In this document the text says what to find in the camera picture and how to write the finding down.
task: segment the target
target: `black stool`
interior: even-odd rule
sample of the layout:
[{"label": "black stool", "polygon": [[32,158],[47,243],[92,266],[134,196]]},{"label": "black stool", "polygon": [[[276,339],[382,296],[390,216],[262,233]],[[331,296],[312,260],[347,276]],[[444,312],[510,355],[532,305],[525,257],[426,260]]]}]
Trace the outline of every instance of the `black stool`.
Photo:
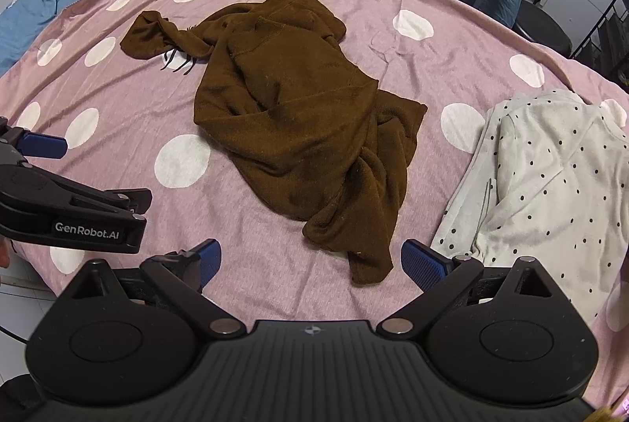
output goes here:
[{"label": "black stool", "polygon": [[545,11],[526,0],[522,0],[520,4],[513,31],[520,37],[547,46],[566,58],[572,52],[572,42],[565,31]]}]

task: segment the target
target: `black cord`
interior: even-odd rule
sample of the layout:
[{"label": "black cord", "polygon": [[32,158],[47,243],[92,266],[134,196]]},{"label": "black cord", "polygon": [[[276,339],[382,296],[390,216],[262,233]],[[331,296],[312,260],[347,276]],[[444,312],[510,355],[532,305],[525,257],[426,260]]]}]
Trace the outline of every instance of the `black cord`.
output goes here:
[{"label": "black cord", "polygon": [[6,328],[3,328],[2,326],[0,326],[0,331],[2,333],[4,333],[6,336],[11,337],[12,339],[17,340],[18,342],[22,342],[23,344],[28,344],[28,340],[24,340],[22,337],[16,335],[15,333],[7,330]]}]

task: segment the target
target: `polka dot bedsheet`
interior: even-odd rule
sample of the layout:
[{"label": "polka dot bedsheet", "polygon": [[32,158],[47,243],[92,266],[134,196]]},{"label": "polka dot bedsheet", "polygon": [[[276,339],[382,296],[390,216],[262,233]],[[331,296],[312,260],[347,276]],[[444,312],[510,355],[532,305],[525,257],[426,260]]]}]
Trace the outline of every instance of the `polka dot bedsheet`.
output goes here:
[{"label": "polka dot bedsheet", "polygon": [[[306,242],[303,223],[266,208],[225,152],[200,136],[193,99],[205,64],[177,50],[148,61],[120,50],[143,10],[186,28],[231,3],[261,1],[80,0],[0,78],[0,113],[11,124],[68,141],[64,159],[34,164],[101,189],[153,191],[138,255],[24,245],[56,293],[93,257],[136,267],[150,255],[216,238],[223,264],[204,295],[248,325],[266,318],[376,323],[420,294],[401,270],[401,245],[431,242],[488,109],[517,93],[568,88],[626,129],[629,98],[619,87],[455,0],[320,0],[347,25],[341,45],[352,62],[380,88],[429,108],[391,242],[394,270],[381,284],[355,287],[345,257]],[[600,363],[587,399],[595,405],[629,383],[628,278],[625,261],[593,326]]]}]

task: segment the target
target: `white shirt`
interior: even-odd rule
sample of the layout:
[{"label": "white shirt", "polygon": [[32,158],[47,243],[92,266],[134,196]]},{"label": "white shirt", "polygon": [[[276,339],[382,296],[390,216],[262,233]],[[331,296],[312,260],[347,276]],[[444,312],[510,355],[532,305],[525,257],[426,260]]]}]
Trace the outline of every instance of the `white shirt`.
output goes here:
[{"label": "white shirt", "polygon": [[495,267],[531,255],[591,324],[627,252],[628,147],[606,110],[572,92],[500,103],[432,248]]}]

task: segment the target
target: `brown clothing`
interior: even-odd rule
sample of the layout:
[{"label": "brown clothing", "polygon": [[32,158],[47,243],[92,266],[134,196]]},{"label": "brown clothing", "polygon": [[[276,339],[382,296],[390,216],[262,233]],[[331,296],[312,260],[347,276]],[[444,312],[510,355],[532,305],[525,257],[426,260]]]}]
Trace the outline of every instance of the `brown clothing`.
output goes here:
[{"label": "brown clothing", "polygon": [[195,123],[272,210],[306,221],[304,235],[322,248],[348,252],[353,281],[371,284],[392,268],[427,108],[378,90],[341,52],[344,34],[317,0],[266,0],[227,6],[190,30],[145,11],[120,46],[138,59],[173,47],[208,59]]}]

